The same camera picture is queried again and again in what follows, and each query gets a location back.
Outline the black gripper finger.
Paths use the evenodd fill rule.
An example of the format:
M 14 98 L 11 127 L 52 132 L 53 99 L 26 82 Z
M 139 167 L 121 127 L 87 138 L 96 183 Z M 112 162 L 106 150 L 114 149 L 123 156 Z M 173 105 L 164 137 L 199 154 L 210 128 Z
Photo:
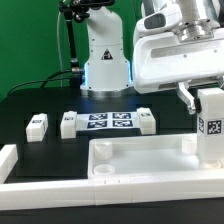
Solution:
M 190 115 L 201 112 L 201 102 L 199 98 L 194 98 L 188 91 L 187 82 L 178 82 L 176 92 L 178 97 L 186 104 Z

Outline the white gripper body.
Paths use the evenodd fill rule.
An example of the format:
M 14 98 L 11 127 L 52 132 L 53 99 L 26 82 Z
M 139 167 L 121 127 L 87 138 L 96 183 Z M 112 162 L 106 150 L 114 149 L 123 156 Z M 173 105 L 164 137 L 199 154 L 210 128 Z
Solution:
M 214 83 L 224 75 L 224 28 L 213 10 L 157 11 L 137 22 L 133 42 L 139 93 Z

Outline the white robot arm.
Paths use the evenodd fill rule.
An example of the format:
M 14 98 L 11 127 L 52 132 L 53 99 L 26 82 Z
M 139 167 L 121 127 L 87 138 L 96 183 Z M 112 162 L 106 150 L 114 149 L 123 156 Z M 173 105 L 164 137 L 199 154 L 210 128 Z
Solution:
M 218 20 L 224 0 L 142 2 L 130 63 L 123 55 L 120 18 L 106 8 L 90 12 L 90 57 L 82 89 L 97 96 L 130 87 L 141 94 L 175 89 L 193 114 L 198 106 L 190 87 L 224 84 L 224 28 Z

